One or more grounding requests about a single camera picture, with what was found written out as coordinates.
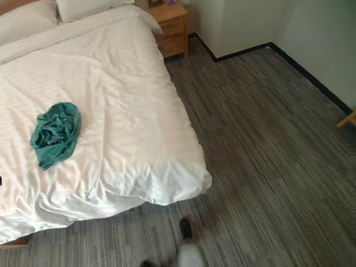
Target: foot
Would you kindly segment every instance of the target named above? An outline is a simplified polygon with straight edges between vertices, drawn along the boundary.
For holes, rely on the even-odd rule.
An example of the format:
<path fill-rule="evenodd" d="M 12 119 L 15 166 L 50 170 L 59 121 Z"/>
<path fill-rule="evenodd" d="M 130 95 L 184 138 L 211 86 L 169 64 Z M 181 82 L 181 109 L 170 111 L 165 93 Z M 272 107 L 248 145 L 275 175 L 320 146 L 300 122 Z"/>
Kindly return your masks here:
<path fill-rule="evenodd" d="M 180 227 L 180 233 L 183 237 L 183 240 L 193 239 L 193 235 L 191 232 L 191 226 L 190 226 L 190 222 L 188 221 L 188 219 L 186 219 L 186 218 L 181 219 L 180 223 L 179 223 L 179 227 Z"/>

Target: wooden nightstand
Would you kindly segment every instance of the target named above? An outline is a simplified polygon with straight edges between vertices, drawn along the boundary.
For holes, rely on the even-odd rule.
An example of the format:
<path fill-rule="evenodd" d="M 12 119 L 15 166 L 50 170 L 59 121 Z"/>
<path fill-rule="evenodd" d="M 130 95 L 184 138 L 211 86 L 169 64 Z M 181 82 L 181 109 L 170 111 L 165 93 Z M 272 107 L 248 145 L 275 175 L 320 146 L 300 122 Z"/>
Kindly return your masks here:
<path fill-rule="evenodd" d="M 181 3 L 166 3 L 146 8 L 146 12 L 161 26 L 163 34 L 155 34 L 158 48 L 164 58 L 184 53 L 188 56 L 188 12 Z"/>

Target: shoe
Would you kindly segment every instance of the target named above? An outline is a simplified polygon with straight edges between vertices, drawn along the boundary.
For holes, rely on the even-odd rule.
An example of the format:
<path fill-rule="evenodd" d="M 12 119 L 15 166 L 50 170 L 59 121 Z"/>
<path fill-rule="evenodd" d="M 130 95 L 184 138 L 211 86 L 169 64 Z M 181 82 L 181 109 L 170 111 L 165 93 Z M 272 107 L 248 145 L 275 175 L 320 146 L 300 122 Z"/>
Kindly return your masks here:
<path fill-rule="evenodd" d="M 179 227 L 183 240 L 193 239 L 190 222 L 187 218 L 183 218 L 180 220 Z"/>
<path fill-rule="evenodd" d="M 140 267 L 154 267 L 154 264 L 150 263 L 148 260 L 145 260 L 140 264 Z"/>

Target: black baseboard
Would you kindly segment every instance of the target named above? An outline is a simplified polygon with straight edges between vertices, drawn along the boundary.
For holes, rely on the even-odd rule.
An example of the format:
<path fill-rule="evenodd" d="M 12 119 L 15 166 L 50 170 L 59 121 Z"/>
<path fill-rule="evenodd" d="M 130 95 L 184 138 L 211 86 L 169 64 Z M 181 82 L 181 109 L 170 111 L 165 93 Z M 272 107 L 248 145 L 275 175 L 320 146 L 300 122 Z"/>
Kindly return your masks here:
<path fill-rule="evenodd" d="M 264 47 L 266 47 L 268 45 L 268 43 L 264 43 L 264 44 L 261 44 L 259 46 L 254 46 L 254 47 L 251 47 L 251 48 L 248 48 L 248 49 L 245 49 L 245 50 L 242 50 L 242 51 L 238 51 L 238 52 L 235 52 L 235 53 L 223 56 L 223 57 L 215 57 L 215 55 L 212 52 L 212 50 L 210 50 L 210 48 L 206 45 L 206 43 L 200 38 L 199 34 L 194 32 L 194 33 L 191 33 L 190 35 L 188 35 L 188 38 L 193 38 L 193 37 L 199 39 L 199 41 L 204 46 L 204 48 L 207 50 L 207 52 L 209 53 L 209 55 L 212 58 L 212 60 L 214 60 L 214 62 L 219 62 L 219 61 L 222 61 L 222 60 L 226 60 L 228 58 L 236 57 L 236 56 L 239 56 L 241 54 L 251 52 L 253 50 L 264 48 Z"/>
<path fill-rule="evenodd" d="M 315 78 L 309 71 L 303 68 L 297 63 L 293 58 L 291 58 L 286 52 L 284 52 L 276 44 L 270 42 L 268 46 L 273 49 L 278 55 L 285 59 L 292 67 L 294 67 L 301 75 L 303 75 L 307 80 L 309 80 L 316 88 L 318 88 L 323 95 L 334 102 L 342 111 L 346 114 L 350 114 L 352 109 L 346 105 L 338 96 L 336 96 L 330 89 L 323 85 L 317 78 Z"/>
<path fill-rule="evenodd" d="M 322 94 L 324 94 L 328 99 L 330 99 L 335 105 L 337 105 L 342 111 L 346 114 L 350 114 L 352 109 L 346 105 L 339 97 L 337 97 L 332 91 L 330 91 L 325 85 L 323 85 L 317 78 L 315 78 L 309 71 L 303 68 L 300 64 L 297 63 L 293 58 L 291 58 L 286 52 L 284 52 L 280 47 L 276 44 L 269 42 L 264 43 L 259 46 L 254 46 L 236 53 L 232 53 L 223 57 L 215 57 L 214 53 L 210 50 L 210 48 L 204 43 L 204 41 L 200 38 L 200 36 L 194 32 L 189 35 L 189 38 L 197 38 L 201 44 L 205 47 L 209 55 L 211 56 L 214 62 L 219 62 L 222 60 L 226 60 L 228 58 L 236 57 L 242 55 L 244 53 L 251 52 L 253 50 L 261 49 L 264 47 L 270 47 L 274 52 L 280 55 L 283 59 L 285 59 L 292 67 L 294 67 L 301 75 L 303 75 L 307 80 L 309 80 L 316 88 L 318 88 Z"/>

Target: nightstand drawer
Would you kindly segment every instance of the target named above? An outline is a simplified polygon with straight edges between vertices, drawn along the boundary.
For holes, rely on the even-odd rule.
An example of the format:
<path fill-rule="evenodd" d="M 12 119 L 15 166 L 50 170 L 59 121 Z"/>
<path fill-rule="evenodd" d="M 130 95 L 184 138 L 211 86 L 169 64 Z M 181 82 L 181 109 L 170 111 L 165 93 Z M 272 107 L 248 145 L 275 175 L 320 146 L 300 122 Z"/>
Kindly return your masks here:
<path fill-rule="evenodd" d="M 185 36 L 182 33 L 181 35 L 160 39 L 157 40 L 157 44 L 165 58 L 174 56 L 185 51 Z"/>
<path fill-rule="evenodd" d="M 157 35 L 156 39 L 164 39 L 168 36 L 184 32 L 184 19 L 182 17 L 160 23 L 163 34 Z"/>

